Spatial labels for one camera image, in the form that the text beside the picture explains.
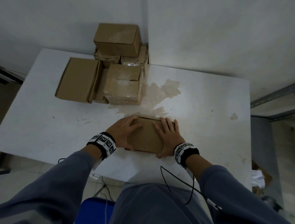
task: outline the stack of cardboard boxes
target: stack of cardboard boxes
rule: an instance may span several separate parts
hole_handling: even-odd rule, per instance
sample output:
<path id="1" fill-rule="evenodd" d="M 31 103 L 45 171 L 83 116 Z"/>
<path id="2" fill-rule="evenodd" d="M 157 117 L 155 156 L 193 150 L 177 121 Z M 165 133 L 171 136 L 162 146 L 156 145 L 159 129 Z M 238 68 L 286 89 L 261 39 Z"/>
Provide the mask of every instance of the stack of cardboard boxes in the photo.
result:
<path id="1" fill-rule="evenodd" d="M 93 59 L 70 58 L 55 96 L 84 103 L 139 105 L 148 62 L 137 25 L 100 23 Z"/>

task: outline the hand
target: hand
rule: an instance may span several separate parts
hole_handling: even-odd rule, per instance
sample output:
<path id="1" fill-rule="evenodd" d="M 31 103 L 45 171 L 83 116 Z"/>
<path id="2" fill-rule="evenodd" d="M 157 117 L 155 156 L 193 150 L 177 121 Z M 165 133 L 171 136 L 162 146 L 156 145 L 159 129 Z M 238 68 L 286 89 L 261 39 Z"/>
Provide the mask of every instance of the hand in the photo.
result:
<path id="1" fill-rule="evenodd" d="M 165 156 L 174 156 L 174 148 L 180 143 L 185 142 L 184 138 L 179 133 L 179 127 L 177 120 L 174 120 L 175 130 L 173 128 L 172 122 L 169 118 L 160 117 L 160 121 L 164 127 L 165 133 L 160 129 L 160 127 L 153 122 L 153 125 L 157 132 L 159 133 L 161 139 L 164 142 L 164 149 L 162 152 L 157 154 L 157 157 L 163 158 Z"/>
<path id="2" fill-rule="evenodd" d="M 137 116 L 122 118 L 106 130 L 106 132 L 109 133 L 115 139 L 116 147 L 121 147 L 134 151 L 133 146 L 127 143 L 127 137 L 135 129 L 143 127 L 143 124 L 135 124 L 130 126 L 131 122 L 136 119 L 138 119 Z"/>

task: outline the blue plastic stool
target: blue plastic stool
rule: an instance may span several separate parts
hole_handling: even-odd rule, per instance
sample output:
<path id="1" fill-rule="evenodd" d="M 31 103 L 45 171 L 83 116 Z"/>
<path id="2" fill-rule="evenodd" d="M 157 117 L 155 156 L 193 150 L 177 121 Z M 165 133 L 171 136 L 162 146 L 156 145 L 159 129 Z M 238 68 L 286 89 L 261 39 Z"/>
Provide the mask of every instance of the blue plastic stool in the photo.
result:
<path id="1" fill-rule="evenodd" d="M 109 200 L 106 208 L 105 199 L 96 197 L 88 198 L 82 202 L 75 224 L 105 224 L 105 208 L 106 223 L 109 223 L 113 214 L 114 206 L 115 202 Z"/>

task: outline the blue-gray shirt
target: blue-gray shirt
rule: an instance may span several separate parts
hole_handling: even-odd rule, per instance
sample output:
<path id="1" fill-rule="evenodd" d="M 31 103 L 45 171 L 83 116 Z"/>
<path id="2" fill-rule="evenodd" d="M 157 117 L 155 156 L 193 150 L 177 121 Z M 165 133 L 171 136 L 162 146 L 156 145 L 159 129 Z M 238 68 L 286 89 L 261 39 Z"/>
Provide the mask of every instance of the blue-gray shirt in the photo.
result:
<path id="1" fill-rule="evenodd" d="M 73 223 L 94 159 L 78 151 L 60 162 L 12 199 L 0 205 L 0 223 Z M 119 195 L 110 223 L 212 223 L 191 191 L 161 184 L 133 185 Z M 240 184 L 226 168 L 214 165 L 200 179 L 213 222 L 289 223 Z"/>

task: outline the table top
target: table top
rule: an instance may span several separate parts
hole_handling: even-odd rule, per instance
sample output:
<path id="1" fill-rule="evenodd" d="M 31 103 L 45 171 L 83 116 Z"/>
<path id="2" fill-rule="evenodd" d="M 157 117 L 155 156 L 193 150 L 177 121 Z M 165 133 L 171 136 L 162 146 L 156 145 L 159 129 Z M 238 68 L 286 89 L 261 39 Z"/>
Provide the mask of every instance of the table top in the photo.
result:
<path id="1" fill-rule="evenodd" d="M 213 164 L 251 189 L 250 97 L 247 80 L 147 65 L 140 105 L 92 104 L 54 96 L 70 57 L 43 49 L 0 126 L 1 151 L 56 164 L 127 115 L 177 119 L 180 133 Z M 92 173 L 129 182 L 164 183 L 160 166 L 191 181 L 174 158 L 118 149 Z M 183 186 L 169 174 L 167 182 Z"/>

